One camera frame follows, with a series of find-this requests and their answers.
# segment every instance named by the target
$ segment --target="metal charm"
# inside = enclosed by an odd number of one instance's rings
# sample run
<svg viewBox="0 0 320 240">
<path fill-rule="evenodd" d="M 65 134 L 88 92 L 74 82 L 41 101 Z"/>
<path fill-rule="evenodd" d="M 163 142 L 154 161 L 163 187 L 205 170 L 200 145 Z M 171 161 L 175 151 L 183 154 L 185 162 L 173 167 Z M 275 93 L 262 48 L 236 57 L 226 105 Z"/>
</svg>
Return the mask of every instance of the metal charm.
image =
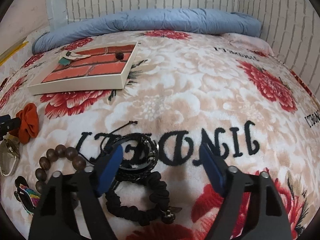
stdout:
<svg viewBox="0 0 320 240">
<path fill-rule="evenodd" d="M 162 212 L 161 221 L 163 223 L 172 224 L 175 221 L 176 215 L 173 214 L 170 209 L 168 209 L 167 211 L 162 211 L 161 210 L 161 212 Z"/>
<path fill-rule="evenodd" d="M 0 143 L 0 173 L 2 176 L 13 175 L 20 160 L 19 146 L 10 139 Z"/>
</svg>

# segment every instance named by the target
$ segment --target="wooden bead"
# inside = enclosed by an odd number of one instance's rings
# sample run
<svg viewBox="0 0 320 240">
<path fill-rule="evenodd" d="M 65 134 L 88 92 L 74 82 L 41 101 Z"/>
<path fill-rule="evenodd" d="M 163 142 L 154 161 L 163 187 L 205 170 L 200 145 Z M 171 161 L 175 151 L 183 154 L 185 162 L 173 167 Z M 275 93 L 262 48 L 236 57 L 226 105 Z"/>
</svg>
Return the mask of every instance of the wooden bead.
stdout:
<svg viewBox="0 0 320 240">
<path fill-rule="evenodd" d="M 47 158 L 51 162 L 55 162 L 56 160 L 58 160 L 58 156 L 57 156 L 57 154 L 56 154 L 54 149 L 48 149 L 47 150 Z"/>
<path fill-rule="evenodd" d="M 43 189 L 45 187 L 45 182 L 44 181 L 41 181 L 41 180 L 38 180 L 36 182 L 36 190 L 41 194 Z"/>
<path fill-rule="evenodd" d="M 55 151 L 56 154 L 59 158 L 64 158 L 65 157 L 65 152 L 66 152 L 66 147 L 62 144 L 57 145 Z"/>
<path fill-rule="evenodd" d="M 86 167 L 86 162 L 80 155 L 76 156 L 72 160 L 72 166 L 77 170 L 81 171 Z"/>
<path fill-rule="evenodd" d="M 44 170 L 49 170 L 51 167 L 50 161 L 47 157 L 42 156 L 39 160 L 40 167 Z"/>
<path fill-rule="evenodd" d="M 74 157 L 78 156 L 78 151 L 76 150 L 76 148 L 68 147 L 66 149 L 65 155 L 69 161 L 72 161 Z"/>
<path fill-rule="evenodd" d="M 38 168 L 36 169 L 36 178 L 45 181 L 47 179 L 47 173 L 44 169 Z"/>
</svg>

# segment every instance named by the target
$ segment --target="bed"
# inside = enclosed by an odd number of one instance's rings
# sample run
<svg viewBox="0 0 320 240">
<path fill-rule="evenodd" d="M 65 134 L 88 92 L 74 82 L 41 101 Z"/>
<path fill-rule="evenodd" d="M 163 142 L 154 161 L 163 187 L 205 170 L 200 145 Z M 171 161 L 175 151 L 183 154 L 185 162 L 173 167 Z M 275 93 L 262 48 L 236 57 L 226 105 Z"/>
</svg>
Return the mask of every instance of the bed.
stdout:
<svg viewBox="0 0 320 240">
<path fill-rule="evenodd" d="M 139 43 L 123 90 L 29 94 L 28 84 L 57 52 L 121 42 Z M 119 239 L 204 238 L 222 199 L 199 162 L 201 142 L 245 173 L 270 173 L 288 213 L 292 239 L 319 209 L 319 103 L 277 58 L 236 48 L 220 36 L 177 31 L 105 34 L 30 58 L 29 49 L 7 61 L 15 69 L 0 91 L 1 113 L 15 116 L 27 103 L 34 103 L 39 115 L 39 135 L 20 147 L 15 175 L 1 177 L 2 205 L 24 237 L 32 217 L 13 195 L 15 178 L 24 176 L 35 189 L 35 169 L 47 149 L 58 144 L 78 146 L 87 158 L 97 157 L 106 134 L 130 120 L 138 124 L 117 133 L 146 133 L 159 143 L 155 171 L 168 185 L 170 205 L 182 211 L 174 224 L 155 221 L 140 227 L 111 215 L 101 197 Z M 129 159 L 134 154 L 130 149 Z M 74 173 L 66 159 L 52 165 L 49 177 L 56 170 Z M 123 205 L 151 207 L 143 187 L 121 183 L 116 192 Z M 233 237 L 242 231 L 248 201 L 245 195 Z M 89 237 L 81 207 L 75 212 L 80 233 Z"/>
</svg>

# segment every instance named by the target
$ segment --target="black elastic bracelet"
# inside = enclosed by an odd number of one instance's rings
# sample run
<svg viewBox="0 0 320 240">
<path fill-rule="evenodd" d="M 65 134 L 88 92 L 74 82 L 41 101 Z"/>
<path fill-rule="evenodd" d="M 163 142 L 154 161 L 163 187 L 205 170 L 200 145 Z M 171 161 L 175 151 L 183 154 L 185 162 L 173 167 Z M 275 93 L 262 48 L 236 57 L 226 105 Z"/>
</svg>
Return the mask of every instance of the black elastic bracelet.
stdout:
<svg viewBox="0 0 320 240">
<path fill-rule="evenodd" d="M 169 191 L 167 184 L 160 181 L 161 174 L 158 171 L 150 173 L 147 177 L 141 179 L 139 184 L 149 187 L 154 192 L 150 195 L 151 202 L 156 203 L 156 206 L 147 211 L 138 210 L 136 206 L 121 206 L 120 197 L 110 189 L 106 193 L 106 206 L 108 211 L 119 218 L 125 218 L 134 222 L 138 222 L 141 226 L 147 226 L 150 221 L 156 220 L 161 216 L 162 222 L 171 224 L 175 220 L 175 215 L 169 208 Z"/>
</svg>

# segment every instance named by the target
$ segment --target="orange scrunchie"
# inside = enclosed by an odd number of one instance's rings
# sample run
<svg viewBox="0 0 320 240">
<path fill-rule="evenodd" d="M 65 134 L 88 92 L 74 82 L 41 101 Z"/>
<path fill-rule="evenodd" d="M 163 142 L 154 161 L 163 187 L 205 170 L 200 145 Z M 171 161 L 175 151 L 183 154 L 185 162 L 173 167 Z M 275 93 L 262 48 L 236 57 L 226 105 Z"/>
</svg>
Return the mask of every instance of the orange scrunchie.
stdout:
<svg viewBox="0 0 320 240">
<path fill-rule="evenodd" d="M 39 133 L 39 118 L 37 107 L 34 103 L 29 103 L 25 108 L 16 114 L 20 118 L 21 125 L 19 128 L 10 131 L 13 136 L 19 137 L 21 143 L 26 144 L 30 137 L 35 138 Z"/>
</svg>

